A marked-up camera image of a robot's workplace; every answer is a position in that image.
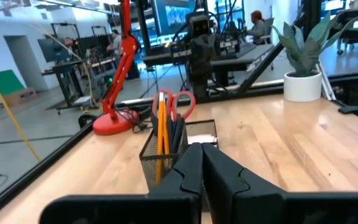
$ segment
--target red desk lamp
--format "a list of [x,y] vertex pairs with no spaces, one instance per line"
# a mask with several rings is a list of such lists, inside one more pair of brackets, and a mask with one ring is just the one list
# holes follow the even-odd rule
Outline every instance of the red desk lamp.
[[139,119],[139,115],[132,110],[116,111],[114,104],[117,100],[118,93],[124,84],[125,77],[131,67],[135,53],[140,47],[134,36],[131,35],[131,9],[130,0],[121,1],[122,12],[122,34],[121,34],[121,50],[122,59],[117,68],[114,80],[108,90],[106,97],[101,100],[102,110],[106,113],[100,116],[93,123],[93,131],[98,135],[112,135],[127,131],[134,127],[135,119]]

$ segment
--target wooden desk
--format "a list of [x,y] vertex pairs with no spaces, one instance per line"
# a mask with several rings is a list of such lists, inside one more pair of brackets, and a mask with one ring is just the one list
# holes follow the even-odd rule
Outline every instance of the wooden desk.
[[[333,103],[272,95],[197,105],[189,120],[204,119],[215,119],[220,150],[285,190],[358,190],[358,117]],[[139,152],[148,135],[89,134],[0,211],[0,224],[37,223],[68,194],[147,193]]]

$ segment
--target potted plant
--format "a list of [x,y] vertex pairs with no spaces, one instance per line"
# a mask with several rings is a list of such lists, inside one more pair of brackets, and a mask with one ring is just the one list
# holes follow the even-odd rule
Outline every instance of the potted plant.
[[294,102],[309,102],[321,97],[322,74],[315,70],[320,54],[330,47],[341,34],[350,28],[358,17],[349,21],[338,33],[327,42],[330,30],[337,25],[338,15],[331,20],[328,12],[324,19],[310,32],[306,41],[302,30],[297,26],[284,23],[283,35],[276,27],[280,43],[285,47],[287,58],[295,71],[284,75],[284,99]]

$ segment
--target red hair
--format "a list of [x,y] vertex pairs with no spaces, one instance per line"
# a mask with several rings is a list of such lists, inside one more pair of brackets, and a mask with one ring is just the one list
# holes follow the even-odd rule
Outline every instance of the red hair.
[[264,19],[262,17],[262,13],[259,10],[256,10],[256,11],[252,12],[251,13],[251,18],[264,21]]

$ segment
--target lamp base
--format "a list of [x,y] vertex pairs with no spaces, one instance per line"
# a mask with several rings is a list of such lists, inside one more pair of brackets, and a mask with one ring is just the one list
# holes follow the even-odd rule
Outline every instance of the lamp base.
[[112,135],[127,131],[134,127],[139,115],[132,110],[116,111],[117,118],[111,119],[110,114],[100,116],[93,123],[93,131],[97,135]]

